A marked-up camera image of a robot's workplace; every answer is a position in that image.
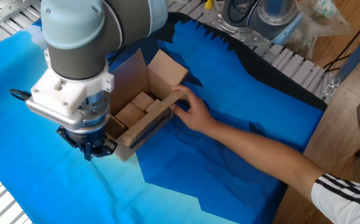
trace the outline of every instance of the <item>forearm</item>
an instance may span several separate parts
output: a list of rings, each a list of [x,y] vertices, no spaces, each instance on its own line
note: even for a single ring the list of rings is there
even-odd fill
[[[325,172],[307,157],[282,143],[215,122],[204,131],[255,168],[289,184],[311,200],[314,181]]]

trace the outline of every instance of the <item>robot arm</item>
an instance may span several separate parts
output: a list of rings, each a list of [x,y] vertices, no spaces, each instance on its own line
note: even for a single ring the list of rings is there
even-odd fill
[[[166,0],[43,0],[48,69],[32,87],[29,109],[61,125],[61,135],[85,159],[112,154],[105,125],[114,75],[106,54],[161,28]]]

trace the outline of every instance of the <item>hand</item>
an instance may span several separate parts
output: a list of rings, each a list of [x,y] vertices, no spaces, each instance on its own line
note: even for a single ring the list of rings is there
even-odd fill
[[[203,134],[206,134],[207,131],[214,128],[217,121],[210,115],[201,98],[195,96],[195,94],[185,86],[173,86],[172,90],[184,90],[189,92],[187,95],[187,101],[189,102],[191,108],[188,112],[185,112],[177,105],[171,106],[173,112],[185,123],[188,128],[194,131],[199,131]]]

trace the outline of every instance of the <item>wooden floor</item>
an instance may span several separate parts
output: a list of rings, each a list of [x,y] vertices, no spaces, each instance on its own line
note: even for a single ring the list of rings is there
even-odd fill
[[[360,29],[360,1],[334,0],[351,24],[353,34],[318,39],[313,62],[324,66],[342,51]],[[346,53],[360,43],[360,37]],[[312,136],[305,155],[340,178],[360,182],[360,159],[353,155],[360,148],[356,108],[360,103],[360,64],[343,83]],[[276,214],[275,224],[331,223],[312,203],[289,187]]]

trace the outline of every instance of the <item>human arm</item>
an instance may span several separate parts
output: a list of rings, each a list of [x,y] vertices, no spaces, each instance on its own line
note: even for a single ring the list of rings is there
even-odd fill
[[[189,91],[190,110],[186,112],[175,106],[173,112],[190,129],[221,142],[250,165],[289,184],[311,201],[312,186],[319,176],[325,174],[323,169],[282,143],[216,121],[203,101],[187,87],[175,86],[173,90]]]
[[[326,174],[282,143],[216,121],[189,88],[175,86],[173,90],[189,92],[191,108],[185,112],[174,106],[172,110],[190,129],[223,143],[255,168],[289,184],[333,223],[360,223],[360,184]]]

